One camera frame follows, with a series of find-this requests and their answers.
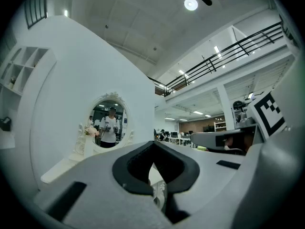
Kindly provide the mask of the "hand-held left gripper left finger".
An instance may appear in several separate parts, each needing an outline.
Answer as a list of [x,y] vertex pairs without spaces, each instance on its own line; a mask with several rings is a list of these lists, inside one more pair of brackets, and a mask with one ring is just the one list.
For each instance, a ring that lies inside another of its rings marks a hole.
[[143,144],[93,155],[43,188],[34,203],[75,229],[166,229],[172,225],[152,196],[127,192],[114,179],[115,160]]

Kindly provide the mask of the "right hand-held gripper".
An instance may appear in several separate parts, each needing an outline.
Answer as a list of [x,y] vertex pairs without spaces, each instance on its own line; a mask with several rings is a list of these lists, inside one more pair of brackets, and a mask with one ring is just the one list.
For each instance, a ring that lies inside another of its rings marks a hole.
[[272,91],[288,129],[246,156],[224,189],[191,217],[191,229],[305,229],[305,56]]

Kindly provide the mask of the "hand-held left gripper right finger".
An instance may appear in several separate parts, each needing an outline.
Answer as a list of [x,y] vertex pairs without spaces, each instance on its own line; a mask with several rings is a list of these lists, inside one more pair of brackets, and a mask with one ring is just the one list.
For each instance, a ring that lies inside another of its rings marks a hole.
[[197,164],[199,174],[187,174],[181,184],[187,190],[168,197],[167,208],[170,215],[156,221],[155,229],[232,229],[237,211],[240,192],[232,184],[237,172],[218,162],[224,160],[241,164],[244,156],[195,151],[166,142],[155,142],[156,147],[169,150],[174,155],[187,156]]

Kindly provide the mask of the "frosted white vase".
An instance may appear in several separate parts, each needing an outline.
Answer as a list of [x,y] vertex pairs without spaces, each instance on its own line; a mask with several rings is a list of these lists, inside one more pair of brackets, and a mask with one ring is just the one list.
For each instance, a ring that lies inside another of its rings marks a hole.
[[84,159],[89,158],[94,155],[95,148],[95,138],[90,135],[85,136],[85,145],[84,145]]

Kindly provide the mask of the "oval white-framed mirror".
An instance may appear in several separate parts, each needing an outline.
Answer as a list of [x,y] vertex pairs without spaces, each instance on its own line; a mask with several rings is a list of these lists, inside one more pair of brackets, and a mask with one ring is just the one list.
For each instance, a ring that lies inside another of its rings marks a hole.
[[70,159],[84,159],[86,126],[94,126],[100,135],[95,137],[94,154],[101,154],[122,148],[132,143],[133,130],[129,127],[130,110],[123,98],[116,92],[106,93],[91,106],[88,119],[79,124],[79,134]]

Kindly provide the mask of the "white humanoid robot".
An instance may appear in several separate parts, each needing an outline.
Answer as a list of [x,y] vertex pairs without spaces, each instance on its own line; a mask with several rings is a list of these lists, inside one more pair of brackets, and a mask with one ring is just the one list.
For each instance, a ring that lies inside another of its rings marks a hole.
[[233,103],[232,113],[235,119],[235,129],[249,126],[252,123],[252,120],[247,117],[247,104],[243,101],[235,101]]

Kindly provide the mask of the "row of office desks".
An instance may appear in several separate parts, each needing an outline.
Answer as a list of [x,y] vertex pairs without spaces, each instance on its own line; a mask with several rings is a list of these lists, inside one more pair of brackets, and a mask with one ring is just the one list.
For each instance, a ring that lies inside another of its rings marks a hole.
[[155,141],[160,142],[168,142],[179,146],[188,146],[190,148],[193,147],[193,143],[191,142],[191,135],[184,134],[184,133],[178,133],[178,132],[168,132],[164,129],[157,132],[154,129],[154,139]]

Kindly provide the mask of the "white storage rack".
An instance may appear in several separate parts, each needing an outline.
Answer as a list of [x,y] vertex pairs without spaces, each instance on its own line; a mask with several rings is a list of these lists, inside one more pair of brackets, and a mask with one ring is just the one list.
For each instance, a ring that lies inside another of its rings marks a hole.
[[226,127],[226,122],[214,122],[214,131],[215,132],[222,132],[222,131],[226,131],[227,127]]

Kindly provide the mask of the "pink flower bouquet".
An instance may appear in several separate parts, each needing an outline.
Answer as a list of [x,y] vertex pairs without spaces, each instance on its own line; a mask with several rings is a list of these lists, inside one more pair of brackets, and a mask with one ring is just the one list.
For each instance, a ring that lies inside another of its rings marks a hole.
[[92,137],[96,137],[100,135],[100,132],[92,125],[90,126],[86,126],[84,129],[84,133],[86,135],[92,136]]

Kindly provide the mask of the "black mezzanine railing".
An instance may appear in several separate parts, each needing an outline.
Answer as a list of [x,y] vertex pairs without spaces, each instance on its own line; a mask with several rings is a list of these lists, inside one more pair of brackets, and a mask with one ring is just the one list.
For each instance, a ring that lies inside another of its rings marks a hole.
[[188,86],[193,81],[196,81],[207,74],[213,74],[218,69],[227,66],[229,63],[237,61],[244,56],[253,55],[259,49],[274,44],[282,38],[283,32],[281,23],[277,22],[243,39],[237,40],[233,44],[209,57],[203,57],[199,63],[193,65],[190,69],[166,84],[153,78],[149,79],[154,83],[155,94],[166,97],[175,91]]

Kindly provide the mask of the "small black holder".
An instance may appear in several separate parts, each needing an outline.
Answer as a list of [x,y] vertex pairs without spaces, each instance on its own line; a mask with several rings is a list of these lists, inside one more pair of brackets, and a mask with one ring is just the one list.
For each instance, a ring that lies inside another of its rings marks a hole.
[[11,131],[11,119],[8,116],[0,119],[0,129],[6,132]]

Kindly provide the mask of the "round ceiling lamp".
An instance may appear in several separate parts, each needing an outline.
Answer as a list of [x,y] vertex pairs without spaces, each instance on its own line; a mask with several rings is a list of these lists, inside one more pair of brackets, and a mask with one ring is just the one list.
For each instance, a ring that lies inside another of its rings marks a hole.
[[196,0],[185,0],[184,6],[187,10],[194,11],[198,8],[198,2]]

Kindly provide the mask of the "black window grille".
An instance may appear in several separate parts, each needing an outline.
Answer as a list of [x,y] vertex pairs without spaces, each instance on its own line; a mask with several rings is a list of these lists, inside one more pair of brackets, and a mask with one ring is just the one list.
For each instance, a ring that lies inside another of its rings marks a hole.
[[25,0],[24,12],[27,28],[30,29],[36,23],[47,18],[47,0]]

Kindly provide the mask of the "white wall shelf unit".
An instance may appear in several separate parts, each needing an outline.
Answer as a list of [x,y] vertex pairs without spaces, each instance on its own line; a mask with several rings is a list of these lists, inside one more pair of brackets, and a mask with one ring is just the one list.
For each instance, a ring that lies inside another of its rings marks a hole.
[[[50,48],[20,46],[12,49],[0,66],[0,92],[5,88],[22,96],[27,82],[42,68],[53,66],[55,55]],[[11,77],[16,77],[12,89],[8,87]]]

